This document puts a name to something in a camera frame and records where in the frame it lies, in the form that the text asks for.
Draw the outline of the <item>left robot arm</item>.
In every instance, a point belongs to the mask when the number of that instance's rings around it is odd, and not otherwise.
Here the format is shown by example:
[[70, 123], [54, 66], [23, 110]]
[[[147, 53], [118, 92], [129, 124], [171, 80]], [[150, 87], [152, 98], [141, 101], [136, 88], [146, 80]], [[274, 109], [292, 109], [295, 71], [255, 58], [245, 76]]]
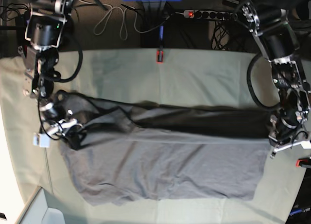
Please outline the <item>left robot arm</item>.
[[[294, 146], [311, 148], [311, 133], [305, 128], [311, 113], [311, 86], [298, 54], [299, 40], [288, 19], [289, 12], [303, 1], [240, 0], [234, 9], [236, 17], [244, 18], [241, 24], [259, 48], [248, 66], [246, 79], [253, 101], [272, 113], [268, 135], [273, 147], [271, 157]], [[272, 80], [279, 94], [279, 102], [273, 106], [261, 103], [251, 84], [253, 66], [260, 57], [270, 63]]]

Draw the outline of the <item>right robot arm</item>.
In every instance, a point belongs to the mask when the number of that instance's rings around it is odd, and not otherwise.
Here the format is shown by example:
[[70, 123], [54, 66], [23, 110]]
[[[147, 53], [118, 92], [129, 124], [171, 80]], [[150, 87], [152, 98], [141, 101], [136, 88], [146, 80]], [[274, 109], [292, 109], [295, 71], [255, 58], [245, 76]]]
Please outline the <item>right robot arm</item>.
[[24, 72], [24, 95], [36, 99], [40, 121], [34, 144], [48, 148], [51, 140], [62, 140], [70, 148], [79, 147], [79, 138], [73, 130], [79, 126], [76, 118], [65, 109], [66, 95], [53, 92], [55, 83], [67, 83], [77, 77], [83, 61], [78, 48], [78, 64], [74, 73], [66, 79], [55, 70], [59, 61], [58, 48], [64, 38], [76, 42], [65, 27], [70, 18], [74, 0], [36, 0], [30, 4], [30, 18], [25, 30], [25, 40], [30, 44], [19, 48], [26, 67]]

